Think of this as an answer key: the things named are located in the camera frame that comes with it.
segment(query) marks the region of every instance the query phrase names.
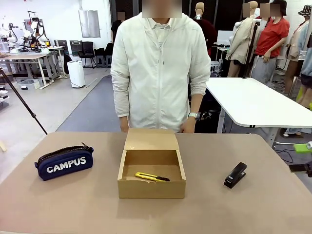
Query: cardboard carton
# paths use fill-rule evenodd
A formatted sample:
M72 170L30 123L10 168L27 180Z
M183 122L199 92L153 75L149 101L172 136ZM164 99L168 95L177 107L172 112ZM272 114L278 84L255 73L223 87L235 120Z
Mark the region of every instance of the cardboard carton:
M166 177L170 181L138 178L137 172ZM174 132L129 129L118 174L119 197L184 198L185 186L186 177Z

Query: white lettering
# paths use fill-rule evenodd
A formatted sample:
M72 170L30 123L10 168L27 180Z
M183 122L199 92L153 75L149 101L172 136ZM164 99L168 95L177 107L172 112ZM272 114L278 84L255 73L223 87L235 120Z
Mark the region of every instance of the white lettering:
M80 163L85 164L86 163L86 157L81 157L80 158Z
M68 162L61 163L59 166L61 170L63 170L64 168L68 168Z
M70 160L68 162L64 162L64 163L60 163L59 165L55 165L54 168L53 167L48 167L47 168L47 172L48 173L52 173L55 171L61 171L65 168L70 168L72 167L72 164L74 164L75 166L79 166L80 164L85 164L86 161L86 157L81 157L81 158L77 158L75 160Z
M48 168L47 168L47 172L48 172L48 173L52 173L52 172L53 172L52 168L53 168L53 167L48 167Z
M73 160L68 161L68 167L72 167L72 164L74 163Z
M57 170L57 171L60 171L60 170L61 170L60 167L59 167L58 165L55 165L55 166L54 166L54 170L53 170L53 171L55 172L56 170Z

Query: hand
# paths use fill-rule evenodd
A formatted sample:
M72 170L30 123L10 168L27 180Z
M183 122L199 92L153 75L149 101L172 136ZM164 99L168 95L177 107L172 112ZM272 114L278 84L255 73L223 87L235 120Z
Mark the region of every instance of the hand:
M120 129L122 132L127 133L129 130L128 117L124 116L119 118L120 120Z
M194 117L189 117L180 127L181 133L194 133L195 131L196 119Z
M263 62L267 63L270 60L270 56L271 56L271 51L268 50L263 56Z

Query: box lid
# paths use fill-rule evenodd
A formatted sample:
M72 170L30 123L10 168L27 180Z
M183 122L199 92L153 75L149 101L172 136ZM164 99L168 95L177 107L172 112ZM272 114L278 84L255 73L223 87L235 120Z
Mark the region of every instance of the box lid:
M125 150L178 150L174 131L166 129L130 128Z

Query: pencil case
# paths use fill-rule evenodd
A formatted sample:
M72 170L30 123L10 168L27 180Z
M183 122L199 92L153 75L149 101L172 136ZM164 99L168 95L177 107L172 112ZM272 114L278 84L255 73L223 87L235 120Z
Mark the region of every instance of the pencil case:
M83 146L66 147L41 156L35 167L43 180L53 179L93 166L93 148Z

